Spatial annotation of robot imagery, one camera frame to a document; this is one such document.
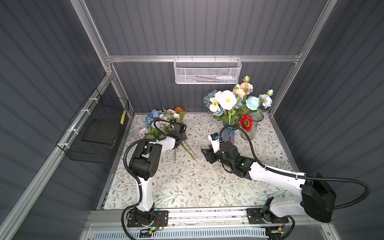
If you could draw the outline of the blue purple glass vase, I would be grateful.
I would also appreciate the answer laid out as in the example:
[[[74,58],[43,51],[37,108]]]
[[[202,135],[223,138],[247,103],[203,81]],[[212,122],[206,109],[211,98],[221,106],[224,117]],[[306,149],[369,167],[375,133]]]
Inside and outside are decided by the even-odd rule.
[[[233,145],[235,144],[235,135],[236,135],[237,128],[234,127],[228,127],[224,129],[223,133],[221,134],[221,137],[224,142],[231,142]]]

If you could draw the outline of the red sunflower stem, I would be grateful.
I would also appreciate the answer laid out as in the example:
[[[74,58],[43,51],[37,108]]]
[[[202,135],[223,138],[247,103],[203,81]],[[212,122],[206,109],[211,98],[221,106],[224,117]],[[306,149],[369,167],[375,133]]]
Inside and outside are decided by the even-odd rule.
[[[241,127],[247,131],[247,132],[251,132],[251,130],[253,129],[253,118],[251,116],[248,116],[246,114],[243,114],[242,117],[241,117],[241,120],[239,121],[239,124],[241,125]]]

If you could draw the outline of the pale blue hydrangea stem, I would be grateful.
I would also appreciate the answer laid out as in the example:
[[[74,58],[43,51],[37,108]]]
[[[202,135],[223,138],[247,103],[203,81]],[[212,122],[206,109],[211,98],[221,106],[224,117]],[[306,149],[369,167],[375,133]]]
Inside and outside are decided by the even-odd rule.
[[[220,96],[222,95],[222,91],[213,90],[208,93],[207,96],[204,97],[204,104],[209,109],[210,112],[214,114],[216,117],[220,117],[224,113],[224,109],[220,104]]]

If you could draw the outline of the clear ribbed glass vase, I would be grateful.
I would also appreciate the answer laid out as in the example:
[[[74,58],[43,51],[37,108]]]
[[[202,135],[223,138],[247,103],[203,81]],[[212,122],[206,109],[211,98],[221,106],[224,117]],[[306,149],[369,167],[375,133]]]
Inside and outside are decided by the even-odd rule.
[[[248,116],[251,116],[253,118],[253,124],[254,124],[253,129],[251,130],[251,132],[247,132],[243,128],[242,129],[247,133],[249,138],[253,140],[256,136],[258,124],[264,119],[264,115],[262,113],[259,113],[259,114],[250,113],[248,114]]]

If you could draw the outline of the white small flower stem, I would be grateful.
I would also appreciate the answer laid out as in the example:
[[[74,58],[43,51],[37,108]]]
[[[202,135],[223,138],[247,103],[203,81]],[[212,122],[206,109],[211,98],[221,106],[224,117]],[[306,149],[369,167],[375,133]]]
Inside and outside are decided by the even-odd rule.
[[[224,109],[222,116],[218,117],[221,121],[226,122],[228,125],[232,123],[232,116],[236,113],[235,105],[238,100],[236,96],[230,90],[223,91],[219,98],[220,104]]]

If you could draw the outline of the peach pink rose stem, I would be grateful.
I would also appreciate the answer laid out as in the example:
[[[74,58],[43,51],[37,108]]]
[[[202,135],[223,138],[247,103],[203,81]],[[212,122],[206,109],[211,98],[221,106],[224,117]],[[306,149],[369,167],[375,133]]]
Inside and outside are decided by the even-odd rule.
[[[250,84],[250,77],[245,76],[243,78],[243,82],[239,85],[236,84],[233,88],[233,94],[238,95],[241,98],[244,98],[245,96],[249,95],[253,92],[253,85]]]

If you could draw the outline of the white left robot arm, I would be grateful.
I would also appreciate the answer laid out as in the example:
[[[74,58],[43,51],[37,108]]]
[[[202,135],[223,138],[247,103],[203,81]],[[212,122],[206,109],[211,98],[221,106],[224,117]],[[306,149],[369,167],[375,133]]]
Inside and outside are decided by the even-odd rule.
[[[163,152],[177,148],[187,139],[187,126],[173,123],[170,133],[159,140],[139,139],[128,146],[123,156],[126,171],[136,180],[138,203],[134,205],[134,213],[145,225],[155,218],[152,195],[152,177],[158,170]]]

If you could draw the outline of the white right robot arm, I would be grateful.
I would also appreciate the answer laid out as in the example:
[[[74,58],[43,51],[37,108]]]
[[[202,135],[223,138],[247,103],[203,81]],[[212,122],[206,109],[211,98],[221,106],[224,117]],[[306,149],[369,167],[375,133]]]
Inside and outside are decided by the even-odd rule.
[[[221,163],[226,172],[252,181],[261,181],[287,190],[292,197],[267,198],[264,206],[256,215],[267,223],[282,221],[289,216],[307,215],[312,219],[329,223],[332,219],[336,193],[326,181],[307,180],[304,173],[262,167],[257,160],[243,157],[230,142],[223,142],[219,147],[209,146],[202,149],[205,159],[210,164]]]

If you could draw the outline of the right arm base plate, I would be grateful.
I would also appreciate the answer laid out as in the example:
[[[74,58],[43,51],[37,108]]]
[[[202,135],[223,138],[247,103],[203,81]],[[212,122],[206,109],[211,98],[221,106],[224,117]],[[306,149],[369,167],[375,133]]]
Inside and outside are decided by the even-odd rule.
[[[247,208],[247,218],[250,224],[287,224],[289,218],[287,216],[279,218],[270,210],[263,210],[262,207]]]

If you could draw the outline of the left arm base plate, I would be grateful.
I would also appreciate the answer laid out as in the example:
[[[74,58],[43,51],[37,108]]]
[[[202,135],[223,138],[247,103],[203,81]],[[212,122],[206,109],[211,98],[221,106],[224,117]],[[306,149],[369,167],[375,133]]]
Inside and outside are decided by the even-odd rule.
[[[139,227],[166,227],[168,225],[169,211],[142,212],[139,210],[130,210],[128,212],[127,223],[128,228]]]

